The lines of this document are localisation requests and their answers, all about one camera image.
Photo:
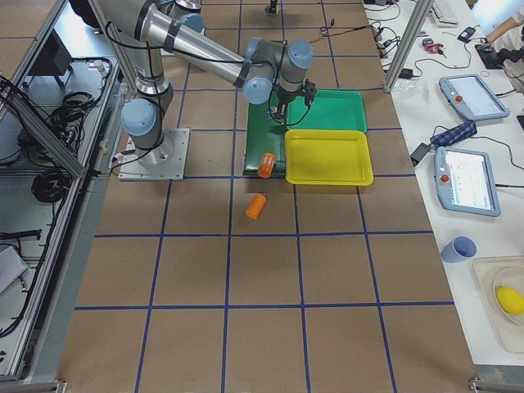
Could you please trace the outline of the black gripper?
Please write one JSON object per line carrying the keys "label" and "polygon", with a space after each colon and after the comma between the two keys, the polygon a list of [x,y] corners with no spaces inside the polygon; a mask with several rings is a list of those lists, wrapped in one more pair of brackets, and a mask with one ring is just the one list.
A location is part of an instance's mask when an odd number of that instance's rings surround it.
{"label": "black gripper", "polygon": [[[278,0],[271,0],[270,6],[276,8],[278,5]],[[284,89],[276,90],[277,96],[277,106],[275,108],[274,119],[277,122],[286,122],[287,121],[287,105],[293,101],[293,92],[288,92]]]}

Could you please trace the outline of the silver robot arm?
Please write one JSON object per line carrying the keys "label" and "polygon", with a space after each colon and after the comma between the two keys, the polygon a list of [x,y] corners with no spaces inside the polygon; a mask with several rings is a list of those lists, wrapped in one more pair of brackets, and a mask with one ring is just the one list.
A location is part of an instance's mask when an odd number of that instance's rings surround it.
{"label": "silver robot arm", "polygon": [[316,88],[306,73],[313,48],[304,40],[292,43],[251,38],[244,55],[204,33],[199,1],[73,1],[71,7],[87,25],[111,42],[119,61],[128,61],[129,81],[143,98],[166,111],[173,87],[165,76],[163,56],[169,54],[230,83],[240,90],[255,114],[248,120],[248,152],[270,152],[283,145],[290,127],[288,107],[303,97],[310,108]]}

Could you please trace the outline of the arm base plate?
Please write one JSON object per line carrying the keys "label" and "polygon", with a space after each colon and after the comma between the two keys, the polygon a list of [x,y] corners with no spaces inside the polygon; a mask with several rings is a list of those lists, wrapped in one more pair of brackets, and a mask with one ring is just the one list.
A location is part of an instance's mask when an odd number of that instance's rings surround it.
{"label": "arm base plate", "polygon": [[164,141],[140,160],[145,151],[135,151],[134,142],[128,137],[126,147],[132,152],[124,156],[119,167],[120,181],[181,181],[184,179],[190,129],[166,129]]}

